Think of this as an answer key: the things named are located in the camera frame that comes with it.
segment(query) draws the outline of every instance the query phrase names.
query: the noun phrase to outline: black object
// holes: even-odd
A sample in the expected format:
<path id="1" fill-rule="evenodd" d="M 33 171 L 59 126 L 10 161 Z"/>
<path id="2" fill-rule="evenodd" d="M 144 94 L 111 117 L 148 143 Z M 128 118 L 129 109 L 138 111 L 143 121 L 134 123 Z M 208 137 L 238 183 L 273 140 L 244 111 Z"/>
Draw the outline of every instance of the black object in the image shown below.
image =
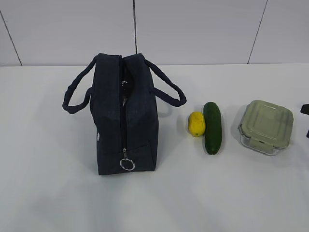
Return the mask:
<path id="1" fill-rule="evenodd" d="M 309 104 L 303 105 L 303 107 L 301 107 L 300 112 L 303 114 L 309 115 Z"/>
<path id="2" fill-rule="evenodd" d="M 94 65 L 93 84 L 84 102 L 69 106 L 79 82 Z M 179 100 L 154 87 L 149 68 L 178 92 Z M 62 107 L 70 114 L 90 100 L 98 131 L 99 175 L 155 170 L 159 129 L 155 96 L 176 107 L 186 103 L 184 93 L 142 54 L 125 58 L 98 54 L 68 87 Z"/>

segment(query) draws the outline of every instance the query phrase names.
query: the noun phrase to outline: metal ring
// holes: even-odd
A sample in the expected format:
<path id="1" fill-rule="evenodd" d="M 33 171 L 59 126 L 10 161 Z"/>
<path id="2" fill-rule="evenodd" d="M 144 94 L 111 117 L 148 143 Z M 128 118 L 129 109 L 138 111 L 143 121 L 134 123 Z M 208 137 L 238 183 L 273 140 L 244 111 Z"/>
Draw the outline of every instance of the metal ring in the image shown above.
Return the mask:
<path id="1" fill-rule="evenodd" d="M 123 162 L 123 161 L 129 161 L 130 163 L 132 163 L 133 167 L 130 168 L 130 169 L 124 167 L 124 166 L 122 165 L 122 162 Z M 124 158 L 124 159 L 120 160 L 120 166 L 121 166 L 124 170 L 126 170 L 126 171 L 132 171 L 132 170 L 135 169 L 135 163 L 134 163 L 132 160 L 128 159 L 128 158 Z"/>

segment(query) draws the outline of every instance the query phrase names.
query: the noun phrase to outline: lemon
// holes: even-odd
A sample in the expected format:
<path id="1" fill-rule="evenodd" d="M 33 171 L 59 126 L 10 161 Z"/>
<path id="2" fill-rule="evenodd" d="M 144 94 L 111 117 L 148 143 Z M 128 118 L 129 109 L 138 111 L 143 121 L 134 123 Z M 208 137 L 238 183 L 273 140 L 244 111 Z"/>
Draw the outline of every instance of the lemon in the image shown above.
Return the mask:
<path id="1" fill-rule="evenodd" d="M 194 137 L 202 136 L 205 132 L 206 124 L 201 112 L 193 112 L 189 116 L 188 129 Z"/>

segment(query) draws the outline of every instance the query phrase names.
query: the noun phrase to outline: zipper pull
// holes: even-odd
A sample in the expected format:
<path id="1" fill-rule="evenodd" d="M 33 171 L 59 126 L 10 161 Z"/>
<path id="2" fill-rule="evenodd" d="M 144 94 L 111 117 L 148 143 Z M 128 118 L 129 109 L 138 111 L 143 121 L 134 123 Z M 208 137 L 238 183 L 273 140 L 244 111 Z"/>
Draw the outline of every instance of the zipper pull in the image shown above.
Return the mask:
<path id="1" fill-rule="evenodd" d="M 127 159 L 126 148 L 122 149 L 125 159 Z"/>
<path id="2" fill-rule="evenodd" d="M 134 170 L 134 169 L 135 169 L 135 163 L 134 163 L 133 160 L 131 160 L 131 159 L 129 159 L 129 158 L 127 157 L 126 148 L 122 149 L 122 152 L 123 152 L 123 154 L 124 154 L 124 158 L 123 158 L 122 160 L 120 160 L 120 166 L 121 166 L 124 170 L 126 170 L 126 171 L 132 171 L 132 170 Z M 125 166 L 122 164 L 122 162 L 124 162 L 124 161 L 130 162 L 130 163 L 132 164 L 132 168 L 127 168 L 127 167 L 125 167 Z"/>

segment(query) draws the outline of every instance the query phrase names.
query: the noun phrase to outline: green cucumber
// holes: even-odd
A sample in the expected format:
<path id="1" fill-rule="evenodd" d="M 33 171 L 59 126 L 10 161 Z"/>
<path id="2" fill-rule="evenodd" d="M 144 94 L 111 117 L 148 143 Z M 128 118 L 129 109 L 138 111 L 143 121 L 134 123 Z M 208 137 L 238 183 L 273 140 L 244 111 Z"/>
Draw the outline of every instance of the green cucumber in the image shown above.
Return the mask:
<path id="1" fill-rule="evenodd" d="M 204 105 L 203 114 L 206 122 L 205 148 L 208 154 L 218 153 L 222 143 L 221 113 L 214 102 Z"/>

